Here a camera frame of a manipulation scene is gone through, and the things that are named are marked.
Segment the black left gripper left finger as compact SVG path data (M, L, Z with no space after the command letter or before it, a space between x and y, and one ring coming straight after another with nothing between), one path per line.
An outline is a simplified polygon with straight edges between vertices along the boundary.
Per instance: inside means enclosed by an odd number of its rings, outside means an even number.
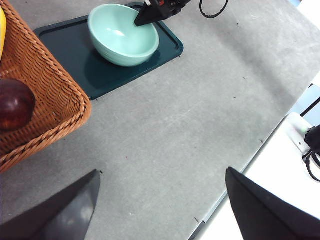
M41 204L0 225L2 240L83 240L93 218L100 172L93 170Z

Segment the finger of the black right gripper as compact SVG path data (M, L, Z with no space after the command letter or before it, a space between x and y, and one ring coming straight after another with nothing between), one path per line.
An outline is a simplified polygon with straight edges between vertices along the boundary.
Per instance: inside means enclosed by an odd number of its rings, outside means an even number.
M162 21L167 18L164 0L145 0L134 23L137 27Z

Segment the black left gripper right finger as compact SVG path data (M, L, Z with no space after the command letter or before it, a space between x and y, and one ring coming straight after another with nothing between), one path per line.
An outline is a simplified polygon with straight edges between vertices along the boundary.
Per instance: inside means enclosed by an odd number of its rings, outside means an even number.
M225 184L244 240L318 240L320 220L283 201L232 167Z

